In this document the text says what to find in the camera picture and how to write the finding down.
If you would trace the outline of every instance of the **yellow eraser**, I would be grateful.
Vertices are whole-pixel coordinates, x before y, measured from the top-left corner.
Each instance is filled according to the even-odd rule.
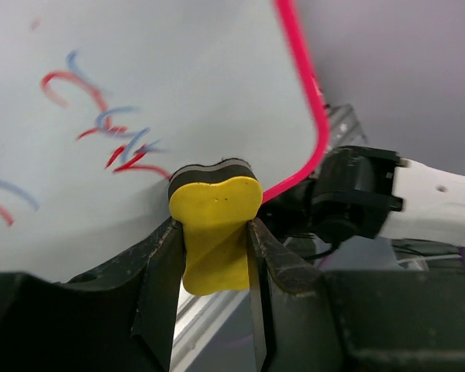
[[[174,174],[169,208],[183,226],[186,291],[203,296],[249,287],[246,223],[261,203],[262,187],[242,160],[190,165]]]

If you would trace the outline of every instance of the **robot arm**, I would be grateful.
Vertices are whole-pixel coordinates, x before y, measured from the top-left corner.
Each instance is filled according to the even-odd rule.
[[[276,237],[304,232],[336,245],[352,236],[383,236],[465,246],[465,177],[387,150],[337,147],[316,179],[267,208],[278,219],[265,218]]]
[[[389,213],[379,235],[465,246],[465,177],[412,160],[401,164],[392,193],[403,208]]]

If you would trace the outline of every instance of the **gray wall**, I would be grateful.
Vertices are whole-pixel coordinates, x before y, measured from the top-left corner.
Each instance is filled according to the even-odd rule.
[[[372,146],[465,174],[465,0],[298,0],[322,88]]]

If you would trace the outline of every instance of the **black cable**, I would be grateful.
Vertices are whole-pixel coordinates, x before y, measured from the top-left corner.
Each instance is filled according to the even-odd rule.
[[[401,253],[401,254],[413,254],[416,256],[423,256],[423,257],[429,257],[429,256],[437,256],[437,254],[432,254],[432,253],[423,253],[420,252],[419,250],[413,250],[412,248],[407,248],[407,247],[399,247],[396,250],[394,250],[395,253]]]
[[[441,256],[443,254],[455,254],[451,252],[445,253],[424,253],[420,252],[419,250],[414,250],[408,246],[393,246],[395,253],[402,253],[402,254],[415,254],[416,256],[423,256],[423,257],[433,257],[433,256]]]
[[[313,254],[311,256],[303,257],[304,260],[318,260],[319,258],[324,258],[328,256],[329,254],[334,253],[339,247],[341,246],[341,243],[333,243],[331,244],[331,247],[328,250],[325,250],[324,252]]]

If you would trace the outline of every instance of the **whiteboard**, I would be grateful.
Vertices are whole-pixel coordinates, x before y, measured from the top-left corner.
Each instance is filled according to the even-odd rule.
[[[282,2],[0,0],[0,270],[99,265],[169,216],[184,165],[299,171],[317,132]]]

